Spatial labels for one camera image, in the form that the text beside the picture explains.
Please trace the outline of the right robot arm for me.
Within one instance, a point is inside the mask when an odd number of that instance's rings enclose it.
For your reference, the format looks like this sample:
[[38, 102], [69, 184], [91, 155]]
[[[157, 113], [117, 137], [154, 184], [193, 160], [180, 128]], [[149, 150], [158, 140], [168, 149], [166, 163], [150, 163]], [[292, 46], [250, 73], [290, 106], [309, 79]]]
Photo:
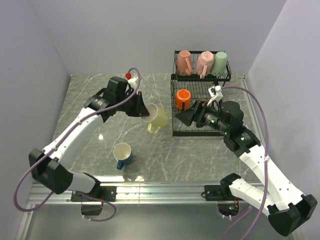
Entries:
[[176, 114], [186, 126], [210, 127], [223, 135], [223, 142], [264, 186], [259, 190], [237, 174], [221, 180], [220, 194], [226, 200], [234, 197], [246, 201], [267, 216], [273, 229], [286, 237], [308, 221], [318, 202], [311, 194], [295, 187], [266, 154], [266, 148], [255, 134], [244, 126], [244, 113], [234, 101], [223, 102], [218, 110], [196, 101], [189, 109]]

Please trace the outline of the salmon flower mug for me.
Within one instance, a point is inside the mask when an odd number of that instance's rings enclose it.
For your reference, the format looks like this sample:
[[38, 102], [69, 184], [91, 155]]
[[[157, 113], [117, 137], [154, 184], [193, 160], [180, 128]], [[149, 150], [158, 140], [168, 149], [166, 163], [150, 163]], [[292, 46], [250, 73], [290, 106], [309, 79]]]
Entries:
[[193, 74], [191, 53], [182, 50], [177, 56], [177, 73], [180, 76], [191, 76]]

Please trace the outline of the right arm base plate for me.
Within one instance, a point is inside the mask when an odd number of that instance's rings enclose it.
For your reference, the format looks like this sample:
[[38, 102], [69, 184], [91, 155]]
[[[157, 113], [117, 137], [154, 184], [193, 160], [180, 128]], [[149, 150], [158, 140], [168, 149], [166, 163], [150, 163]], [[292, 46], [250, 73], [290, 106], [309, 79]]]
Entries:
[[212, 201], [234, 201], [240, 200], [241, 198], [235, 197], [232, 195], [228, 186], [224, 185], [205, 185], [204, 192], [200, 194], [202, 198], [204, 198], [207, 202]]

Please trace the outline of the pink faceted mug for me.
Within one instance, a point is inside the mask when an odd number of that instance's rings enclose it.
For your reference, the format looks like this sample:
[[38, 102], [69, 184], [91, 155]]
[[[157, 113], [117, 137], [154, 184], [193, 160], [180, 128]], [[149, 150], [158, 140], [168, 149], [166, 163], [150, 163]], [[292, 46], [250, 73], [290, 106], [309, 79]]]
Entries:
[[202, 52], [196, 62], [195, 65], [195, 73], [199, 75], [201, 79], [203, 79], [205, 76], [207, 76], [212, 67], [214, 65], [214, 54], [210, 51], [204, 51]]

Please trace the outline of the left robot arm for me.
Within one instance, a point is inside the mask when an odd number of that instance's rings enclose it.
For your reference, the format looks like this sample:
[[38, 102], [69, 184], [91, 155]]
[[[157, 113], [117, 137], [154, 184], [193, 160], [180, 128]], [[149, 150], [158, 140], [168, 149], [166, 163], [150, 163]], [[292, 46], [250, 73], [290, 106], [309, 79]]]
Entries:
[[87, 173], [71, 172], [66, 164], [97, 128], [117, 112], [129, 117], [149, 116], [138, 89], [139, 78], [123, 79], [113, 76], [84, 104], [75, 120], [44, 149], [33, 149], [28, 158], [31, 176], [55, 194], [66, 190], [82, 192], [89, 201], [101, 199], [101, 182]]

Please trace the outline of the blue faceted mug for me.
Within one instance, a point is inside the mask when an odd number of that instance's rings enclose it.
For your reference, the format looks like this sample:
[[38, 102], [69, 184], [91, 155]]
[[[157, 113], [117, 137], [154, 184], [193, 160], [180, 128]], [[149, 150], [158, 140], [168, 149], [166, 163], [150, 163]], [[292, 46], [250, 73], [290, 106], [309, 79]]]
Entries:
[[133, 161], [132, 148], [125, 142], [118, 143], [114, 147], [113, 156], [117, 161], [118, 170], [122, 170], [125, 165], [130, 165]]

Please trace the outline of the yellow faceted mug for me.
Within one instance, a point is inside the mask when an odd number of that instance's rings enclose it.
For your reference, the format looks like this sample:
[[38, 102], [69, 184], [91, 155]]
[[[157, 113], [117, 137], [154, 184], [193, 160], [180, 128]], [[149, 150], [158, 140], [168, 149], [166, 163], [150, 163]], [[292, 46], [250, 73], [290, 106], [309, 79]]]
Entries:
[[147, 131], [149, 133], [155, 134], [168, 124], [168, 113], [161, 107], [150, 103], [146, 106], [146, 109], [149, 112], [149, 116], [143, 116], [142, 120], [148, 124]]

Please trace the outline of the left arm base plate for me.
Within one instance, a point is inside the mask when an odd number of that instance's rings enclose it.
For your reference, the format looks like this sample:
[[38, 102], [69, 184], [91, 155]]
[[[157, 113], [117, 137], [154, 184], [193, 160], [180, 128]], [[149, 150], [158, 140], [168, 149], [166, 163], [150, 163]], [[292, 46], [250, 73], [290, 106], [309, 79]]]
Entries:
[[70, 200], [72, 202], [90, 202], [96, 199], [96, 201], [104, 200], [107, 202], [114, 202], [116, 200], [116, 194], [116, 186], [100, 186], [90, 193], [73, 191]]

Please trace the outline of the orange mug black handle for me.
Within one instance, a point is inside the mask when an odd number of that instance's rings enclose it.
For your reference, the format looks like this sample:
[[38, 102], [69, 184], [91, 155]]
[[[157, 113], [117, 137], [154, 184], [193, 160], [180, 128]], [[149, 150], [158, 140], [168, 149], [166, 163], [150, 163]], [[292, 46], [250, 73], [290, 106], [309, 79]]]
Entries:
[[175, 94], [174, 105], [178, 110], [187, 110], [191, 104], [192, 94], [187, 89], [180, 89]]

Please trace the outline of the pale green cup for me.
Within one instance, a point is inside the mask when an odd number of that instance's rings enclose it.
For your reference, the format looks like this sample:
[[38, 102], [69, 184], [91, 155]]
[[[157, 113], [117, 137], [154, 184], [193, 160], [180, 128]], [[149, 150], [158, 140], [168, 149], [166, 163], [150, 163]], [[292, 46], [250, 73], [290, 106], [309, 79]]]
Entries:
[[228, 62], [228, 55], [224, 51], [219, 51], [214, 55], [214, 63], [210, 73], [215, 77], [221, 77], [225, 72]]

